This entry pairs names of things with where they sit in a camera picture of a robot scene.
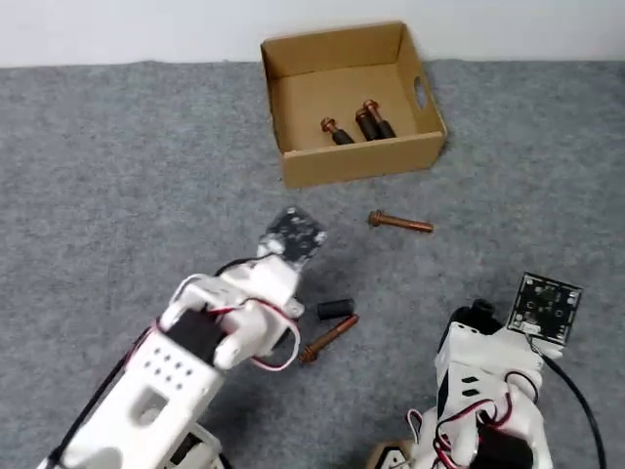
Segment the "gray carpet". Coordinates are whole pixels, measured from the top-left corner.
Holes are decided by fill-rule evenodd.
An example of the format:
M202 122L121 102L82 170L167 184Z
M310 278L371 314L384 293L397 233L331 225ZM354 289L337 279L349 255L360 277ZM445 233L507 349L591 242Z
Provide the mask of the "gray carpet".
M428 64L450 129L427 172L287 191L258 64L0 70L0 457L34 468L182 277L253 254L284 205L327 225L307 303L360 324L315 365L231 372L203 419L235 468L362 467L435 401L433 357L476 296L505 316L521 274L584 286L561 364L608 462L625 458L625 64ZM369 229L369 210L436 224ZM327 327L308 314L305 340ZM556 466L597 467L546 371Z

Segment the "copper bolt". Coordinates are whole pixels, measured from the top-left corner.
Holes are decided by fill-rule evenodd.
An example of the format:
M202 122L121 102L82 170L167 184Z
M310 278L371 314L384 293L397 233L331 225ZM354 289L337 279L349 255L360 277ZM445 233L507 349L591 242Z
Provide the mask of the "copper bolt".
M380 107L380 105L378 105L375 101L367 100L362 103L362 107L373 116L376 122L382 122L384 120L380 115L380 112L378 112L378 107Z
M311 344L304 347L304 353L298 357L302 363L312 363L316 360L319 351L345 334L349 328L358 322L358 315L351 315L346 320L341 321L336 327L331 328Z
M372 227L390 225L392 227L407 228L416 232L431 233L434 231L434 225L431 223L416 222L414 220L406 220L405 218L393 217L391 215L387 215L382 210L375 210L369 213L367 221Z
M330 132L331 134L335 133L339 128L336 126L336 120L332 117L324 117L321 120L321 130L323 132Z

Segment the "robotic arm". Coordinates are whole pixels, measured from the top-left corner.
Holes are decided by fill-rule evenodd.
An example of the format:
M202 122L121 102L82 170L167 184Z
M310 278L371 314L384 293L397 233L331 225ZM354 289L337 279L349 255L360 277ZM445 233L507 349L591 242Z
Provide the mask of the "robotic arm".
M410 409L414 441L378 448L368 467L552 469L536 405L541 370L562 355L581 292L525 274L507 324L483 300L457 310L435 359L437 406L423 415Z
M214 277L183 281L97 394L123 369L110 392L95 410L98 396L88 403L38 469L228 467L219 440L197 418L221 389L227 370L251 359L281 371L295 360L300 343L295 320L304 307L294 295L301 269L323 241L321 226L291 207L261 238L256 258L234 261ZM289 330L290 358L266 362ZM81 420L86 421L79 427Z

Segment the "red wire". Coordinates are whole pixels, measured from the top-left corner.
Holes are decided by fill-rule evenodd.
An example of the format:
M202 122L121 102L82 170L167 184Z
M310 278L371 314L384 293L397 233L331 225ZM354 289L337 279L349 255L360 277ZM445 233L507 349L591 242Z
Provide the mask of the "red wire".
M508 409L506 413L504 413L504 416L491 424L495 428L501 427L510 420L510 416L512 415L512 396L510 396L510 393L506 393L506 402L508 403Z
M492 417L492 420L490 423L486 423L487 425L492 426L494 428L500 428L508 420L510 420L510 417L513 411L512 397L510 393L506 393L506 402L508 403L508 408L506 409L506 413L499 420L497 420L498 408L497 406L495 406L495 415ZM492 399L482 399L480 401L477 401L469 405L468 407L462 409L455 415L445 418L437 425L436 436L433 441L433 446L434 446L435 452L437 453L438 459L440 460L440 462L442 462L442 464L447 469L458 469L460 466L453 460L453 458L450 455L446 453L446 451L451 451L451 445L445 440L446 435L442 435L440 433L440 427L444 425L445 423L449 423L449 422L452 422L454 420L458 420L459 418L464 417L469 412L475 410L476 408L486 403L494 403L494 401Z

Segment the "cable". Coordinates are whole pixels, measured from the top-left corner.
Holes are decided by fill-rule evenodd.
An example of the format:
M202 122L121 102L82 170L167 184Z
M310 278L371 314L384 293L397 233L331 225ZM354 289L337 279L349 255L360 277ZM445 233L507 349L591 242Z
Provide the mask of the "cable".
M414 438L414 442L419 445L419 432L414 428L414 424L412 423L412 417L416 417L416 419L419 421L419 430L421 430L423 416L416 408L410 408L406 412L406 421L408 422L408 426L410 427L410 431L412 432L412 437Z
M302 336L300 335L300 330L297 328L297 325L295 324L295 322L293 320L291 320L290 318L288 318L275 305L273 305L273 304L271 304L271 303L269 303L269 302L267 302L265 300L261 300L260 298L250 298L250 300L257 301L257 302L267 306L273 312L275 312L276 314L281 316L284 320L286 320L286 326L293 333L293 337L295 339L294 343L293 343L293 351L291 352L291 356L289 357L289 359L286 362L284 362L283 364L275 365L275 364L267 363L264 360L259 359L258 357L252 357L251 358L252 362L256 366L258 366L259 368L262 368L262 369L264 369L266 371L282 371L283 369L286 369L292 362L294 362L297 359L297 353L300 350L300 344L302 342Z
M595 414L590 409L590 405L588 404L588 401L586 401L586 398L584 397L582 392L575 385L573 380L564 372L564 370L556 362L554 362L553 359L550 359L549 357L544 355L540 351L540 349L538 349L538 347L534 345L533 339L530 336L525 334L525 339L527 339L527 342L529 343L529 347L531 348L531 350L534 353L538 354L543 359L543 361L547 364L547 366L550 369L552 369L560 378L562 378L564 383L566 383L566 385L570 388L570 390L573 392L573 394L577 398L577 401L579 401L579 403L581 404L582 408L584 409L584 413L586 414L586 418L588 419L590 429L593 432L593 438L595 439L595 446L597 447L597 458L599 460L599 467L600 469L606 469L607 462L605 460L604 440L602 439L602 434L599 430L599 424L597 423Z
M521 373L520 371L508 371L508 373L506 373L506 376L504 376L504 381L508 384L510 384L508 382L508 378L510 376L520 376L521 378L524 378L525 381L527 381L529 385L531 386L531 389L534 391L534 398L532 400L534 401L535 404L538 404L538 388L536 387L534 382L531 379L529 379L529 376L527 376L524 373Z
M247 262L252 262L252 261L260 261L262 259L268 258L271 255L273 255L273 252L270 252L268 254L265 254L263 256L260 257L244 257L242 259L234 259L233 261L228 262L227 264L225 264L224 266L220 267L217 272L215 272L214 277L218 277L221 274L223 274L225 271L227 271L228 269L235 267L235 266L239 266L241 264L245 264Z

